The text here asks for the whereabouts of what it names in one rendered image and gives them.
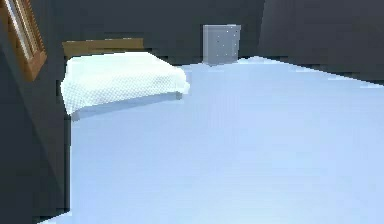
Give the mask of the grey box-shaped bin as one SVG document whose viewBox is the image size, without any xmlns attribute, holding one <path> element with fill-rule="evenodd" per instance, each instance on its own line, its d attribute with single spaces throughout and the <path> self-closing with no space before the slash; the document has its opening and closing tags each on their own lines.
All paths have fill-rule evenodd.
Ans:
<svg viewBox="0 0 384 224">
<path fill-rule="evenodd" d="M 241 26 L 236 24 L 203 26 L 203 62 L 210 66 L 238 60 Z"/>
</svg>

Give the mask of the white bed with wooden headboard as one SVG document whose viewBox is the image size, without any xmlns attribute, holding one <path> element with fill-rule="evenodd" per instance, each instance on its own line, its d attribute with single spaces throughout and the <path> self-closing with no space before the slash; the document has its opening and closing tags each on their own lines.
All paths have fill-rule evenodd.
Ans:
<svg viewBox="0 0 384 224">
<path fill-rule="evenodd" d="M 148 52 L 142 38 L 71 40 L 62 47 L 66 71 L 60 90 L 74 120 L 111 106 L 180 99 L 189 93 L 186 73 Z"/>
</svg>

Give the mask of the wooden framed wall picture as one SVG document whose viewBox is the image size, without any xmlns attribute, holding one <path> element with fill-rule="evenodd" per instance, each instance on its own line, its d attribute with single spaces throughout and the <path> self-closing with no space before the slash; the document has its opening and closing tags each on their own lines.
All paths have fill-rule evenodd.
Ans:
<svg viewBox="0 0 384 224">
<path fill-rule="evenodd" d="M 0 0 L 0 21 L 24 79 L 33 82 L 47 60 L 47 52 L 31 0 Z"/>
</svg>

